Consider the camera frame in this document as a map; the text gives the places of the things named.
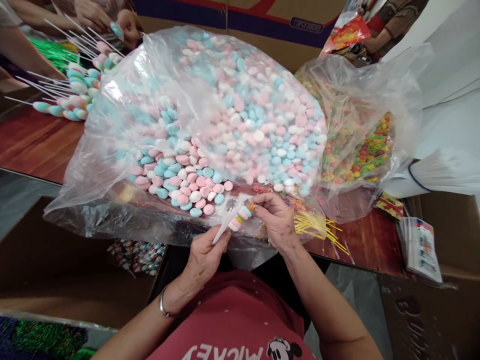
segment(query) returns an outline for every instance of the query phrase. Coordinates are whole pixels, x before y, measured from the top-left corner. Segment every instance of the table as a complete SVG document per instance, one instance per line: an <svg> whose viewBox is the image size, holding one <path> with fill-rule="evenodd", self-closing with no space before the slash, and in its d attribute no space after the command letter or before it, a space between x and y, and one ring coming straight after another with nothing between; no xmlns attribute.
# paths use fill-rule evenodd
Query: table
<svg viewBox="0 0 480 360"><path fill-rule="evenodd" d="M0 118L0 168L46 180L63 182L65 170L84 131L80 122L57 119L31 106L21 106ZM313 255L375 272L408 278L395 223L379 210L338 225L338 241L312 240L305 248Z"/></svg>

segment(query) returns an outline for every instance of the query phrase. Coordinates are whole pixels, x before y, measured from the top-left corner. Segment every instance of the candy wrapper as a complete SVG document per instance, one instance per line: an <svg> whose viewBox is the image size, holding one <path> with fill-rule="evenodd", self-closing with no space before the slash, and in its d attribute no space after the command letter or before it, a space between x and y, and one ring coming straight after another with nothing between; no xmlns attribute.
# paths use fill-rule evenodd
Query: candy wrapper
<svg viewBox="0 0 480 360"><path fill-rule="evenodd" d="M328 135L317 183L326 216L345 223L365 216L379 185L412 160L422 121L417 76L430 44L360 69L336 55L304 65L296 77L318 100Z"/></svg>
<svg viewBox="0 0 480 360"><path fill-rule="evenodd" d="M265 53L191 26L162 30L102 78L45 218L88 237L188 246L195 231L179 222L220 224L277 191L325 236L314 183L326 141L318 102ZM233 248L268 247L258 218L236 228Z"/></svg>

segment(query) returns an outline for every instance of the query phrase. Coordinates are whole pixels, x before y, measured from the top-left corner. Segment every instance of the plastic bag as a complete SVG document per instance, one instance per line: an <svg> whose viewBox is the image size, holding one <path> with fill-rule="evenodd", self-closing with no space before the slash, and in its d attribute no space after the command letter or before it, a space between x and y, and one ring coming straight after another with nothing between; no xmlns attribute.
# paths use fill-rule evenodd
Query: plastic bag
<svg viewBox="0 0 480 360"><path fill-rule="evenodd" d="M311 185L326 131L318 103L254 46L191 26L149 34L102 78L45 218L87 237L189 246L238 203L274 187L325 236ZM227 179L237 185L232 191L224 191ZM167 193L176 200L160 198ZM188 203L178 207L185 197ZM215 209L206 216L208 206ZM268 248L266 237L252 217L230 247Z"/></svg>
<svg viewBox="0 0 480 360"><path fill-rule="evenodd" d="M365 216L381 182L413 159L422 122L417 77L432 58L427 43L359 69L325 55L296 73L328 122L317 184L329 219L341 224Z"/></svg>

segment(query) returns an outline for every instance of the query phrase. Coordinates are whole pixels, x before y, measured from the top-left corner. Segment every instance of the cardboard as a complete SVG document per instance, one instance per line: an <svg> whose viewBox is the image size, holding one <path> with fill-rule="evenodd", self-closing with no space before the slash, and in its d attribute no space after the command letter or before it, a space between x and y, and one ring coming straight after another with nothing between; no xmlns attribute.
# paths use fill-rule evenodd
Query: cardboard
<svg viewBox="0 0 480 360"><path fill-rule="evenodd" d="M409 215L433 226L444 276L480 280L480 217L474 196L432 192L404 200Z"/></svg>
<svg viewBox="0 0 480 360"><path fill-rule="evenodd" d="M134 0L146 33L194 25L258 47L292 73L320 55L346 0Z"/></svg>
<svg viewBox="0 0 480 360"><path fill-rule="evenodd" d="M378 275L397 360L480 359L480 282L445 277L450 288Z"/></svg>
<svg viewBox="0 0 480 360"><path fill-rule="evenodd" d="M42 219L42 197L0 242L0 312L121 328L147 304L156 278L117 267L113 240L75 235Z"/></svg>

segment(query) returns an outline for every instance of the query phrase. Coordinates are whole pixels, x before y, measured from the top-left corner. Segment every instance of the packaged candy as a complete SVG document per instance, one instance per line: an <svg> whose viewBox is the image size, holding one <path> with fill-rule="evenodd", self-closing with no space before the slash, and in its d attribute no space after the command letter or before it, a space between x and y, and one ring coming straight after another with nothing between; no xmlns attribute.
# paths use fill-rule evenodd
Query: packaged candy
<svg viewBox="0 0 480 360"><path fill-rule="evenodd" d="M161 30L102 78L45 218L88 237L187 246L189 234L172 237L177 222L220 224L277 191L326 235L314 186L326 141L318 102L268 55L191 26ZM266 236L253 217L231 246L267 247Z"/></svg>
<svg viewBox="0 0 480 360"><path fill-rule="evenodd" d="M317 184L329 219L341 224L365 216L381 182L413 159L422 121L417 76L432 57L423 44L357 69L341 56L322 55L296 73L328 124Z"/></svg>

